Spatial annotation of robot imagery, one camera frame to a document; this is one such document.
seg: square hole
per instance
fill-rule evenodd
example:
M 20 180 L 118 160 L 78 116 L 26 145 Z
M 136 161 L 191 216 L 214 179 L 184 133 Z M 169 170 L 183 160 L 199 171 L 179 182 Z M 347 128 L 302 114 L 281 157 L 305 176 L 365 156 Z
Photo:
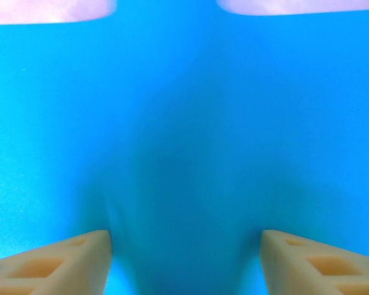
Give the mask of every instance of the square hole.
M 0 288 L 0 295 L 29 295 L 33 291 L 34 288 L 2 287 Z
M 361 275 L 349 261 L 339 256 L 311 256 L 308 261 L 322 275 Z
M 83 238 L 83 239 L 76 240 L 76 241 L 69 243 L 68 246 L 74 246 L 74 247 L 82 246 L 85 242 L 86 242 L 86 239 Z
M 63 263 L 63 259 L 44 258 L 28 261 L 9 275 L 9 278 L 46 278 Z
M 299 240 L 294 240 L 293 238 L 286 238 L 285 242 L 291 246 L 304 246 L 306 245 L 304 242 Z
M 338 286 L 343 295 L 369 295 L 369 284 L 347 284 Z

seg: beige plastic part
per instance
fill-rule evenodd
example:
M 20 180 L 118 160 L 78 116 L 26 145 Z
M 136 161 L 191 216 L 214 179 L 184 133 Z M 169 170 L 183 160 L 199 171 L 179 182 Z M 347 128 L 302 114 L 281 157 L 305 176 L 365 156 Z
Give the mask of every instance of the beige plastic part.
M 260 260 L 269 295 L 369 295 L 369 257 L 265 230 Z
M 111 259 L 105 230 L 0 259 L 0 295 L 101 295 Z

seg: rectangular cutout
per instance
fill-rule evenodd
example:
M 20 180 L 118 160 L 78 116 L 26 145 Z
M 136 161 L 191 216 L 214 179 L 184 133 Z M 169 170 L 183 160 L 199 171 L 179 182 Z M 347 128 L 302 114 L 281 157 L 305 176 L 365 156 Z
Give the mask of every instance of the rectangular cutout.
M 343 295 L 369 295 L 369 284 L 346 284 L 337 288 Z
M 73 246 L 73 247 L 82 246 L 85 242 L 86 242 L 86 239 L 82 238 L 82 239 L 69 243 L 68 246 Z
M 46 278 L 64 262 L 59 258 L 40 258 L 28 261 L 16 269 L 9 278 Z
M 33 291 L 34 291 L 34 288 L 1 287 L 0 295 L 29 295 Z
M 295 240 L 293 238 L 286 238 L 285 242 L 291 246 L 304 246 L 306 245 L 304 242 L 299 241 L 299 240 Z
M 310 256 L 308 261 L 322 275 L 361 275 L 349 261 L 339 256 Z

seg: blue surface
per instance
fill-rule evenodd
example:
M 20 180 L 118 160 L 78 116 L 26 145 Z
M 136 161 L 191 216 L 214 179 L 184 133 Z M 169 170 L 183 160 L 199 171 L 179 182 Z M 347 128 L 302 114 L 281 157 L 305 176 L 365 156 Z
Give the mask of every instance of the blue surface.
M 262 229 L 369 255 L 369 12 L 204 2 L 0 26 L 0 258 L 109 229 L 107 294 L 219 295 Z

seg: blue cloth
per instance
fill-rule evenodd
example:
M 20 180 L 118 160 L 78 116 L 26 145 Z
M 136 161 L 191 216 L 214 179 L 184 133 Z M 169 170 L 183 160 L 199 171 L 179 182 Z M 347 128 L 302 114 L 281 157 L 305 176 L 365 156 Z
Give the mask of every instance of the blue cloth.
M 369 255 L 369 12 L 204 2 L 0 26 L 0 258 L 109 229 L 107 294 L 219 295 L 263 229 Z

